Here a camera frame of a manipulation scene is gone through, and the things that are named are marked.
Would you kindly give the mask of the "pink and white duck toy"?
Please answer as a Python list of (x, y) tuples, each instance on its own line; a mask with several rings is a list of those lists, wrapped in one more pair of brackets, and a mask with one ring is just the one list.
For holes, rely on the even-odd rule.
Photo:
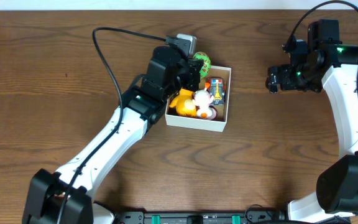
[(211, 107), (214, 98), (208, 91), (210, 86), (210, 83), (205, 83), (204, 88), (196, 91), (193, 97), (193, 104), (198, 108), (196, 116), (200, 119), (212, 120), (217, 115), (217, 111)]

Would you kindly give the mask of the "orange plastic duck toy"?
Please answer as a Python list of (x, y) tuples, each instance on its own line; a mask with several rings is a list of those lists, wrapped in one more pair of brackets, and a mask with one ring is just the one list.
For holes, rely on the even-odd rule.
[(179, 116), (195, 118), (197, 109), (193, 103), (193, 94), (193, 91), (182, 88), (170, 102), (169, 108), (174, 108)]

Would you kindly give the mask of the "red toy fire truck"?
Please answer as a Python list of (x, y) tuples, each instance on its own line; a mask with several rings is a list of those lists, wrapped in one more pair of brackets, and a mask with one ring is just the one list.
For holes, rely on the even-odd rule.
[(208, 78), (206, 83), (209, 84), (207, 91), (213, 98), (212, 105), (224, 105), (226, 87), (222, 78)]

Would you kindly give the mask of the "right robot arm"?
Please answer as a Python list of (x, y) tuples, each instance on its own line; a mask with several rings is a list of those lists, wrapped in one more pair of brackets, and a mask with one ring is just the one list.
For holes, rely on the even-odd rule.
[(358, 215), (358, 46), (328, 37), (292, 40), (283, 49), (290, 63), (270, 67), (266, 87), (325, 91), (339, 140), (338, 161), (318, 177), (313, 193), (287, 205), (287, 218), (319, 223)]

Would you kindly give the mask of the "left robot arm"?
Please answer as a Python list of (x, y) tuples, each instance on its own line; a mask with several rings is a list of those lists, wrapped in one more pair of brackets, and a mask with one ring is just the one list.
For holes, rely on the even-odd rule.
[(96, 137), (54, 173), (40, 169), (31, 179), (23, 224), (113, 223), (115, 216), (94, 202), (104, 178), (124, 153), (164, 114), (167, 101), (200, 83), (201, 60), (153, 58), (134, 78), (120, 105)]

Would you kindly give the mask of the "green numbered ball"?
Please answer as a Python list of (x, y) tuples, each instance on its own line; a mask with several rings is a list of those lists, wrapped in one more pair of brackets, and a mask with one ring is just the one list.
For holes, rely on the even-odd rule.
[(211, 70), (210, 57), (205, 52), (197, 52), (194, 54), (193, 59), (203, 61), (203, 66), (200, 70), (200, 78), (205, 78)]

